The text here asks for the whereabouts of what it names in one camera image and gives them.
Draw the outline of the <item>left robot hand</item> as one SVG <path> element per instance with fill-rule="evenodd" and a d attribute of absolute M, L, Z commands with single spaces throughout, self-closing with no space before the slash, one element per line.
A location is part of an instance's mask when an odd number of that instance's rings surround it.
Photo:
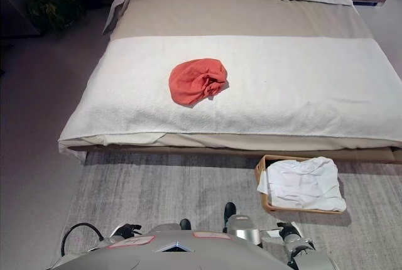
<path fill-rule="evenodd" d="M 123 224 L 114 231 L 113 235 L 129 239 L 134 237 L 136 234 L 141 235 L 141 232 L 139 231 L 141 228 L 142 226 L 137 224 Z"/>

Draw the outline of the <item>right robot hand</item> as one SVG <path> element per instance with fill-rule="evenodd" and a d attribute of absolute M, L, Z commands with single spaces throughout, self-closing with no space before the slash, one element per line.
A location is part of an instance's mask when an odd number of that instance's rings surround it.
<path fill-rule="evenodd" d="M 261 230 L 261 237 L 280 238 L 285 241 L 289 235 L 296 238 L 302 238 L 302 233 L 299 231 L 294 222 L 277 222 L 276 228 L 270 230 Z"/>

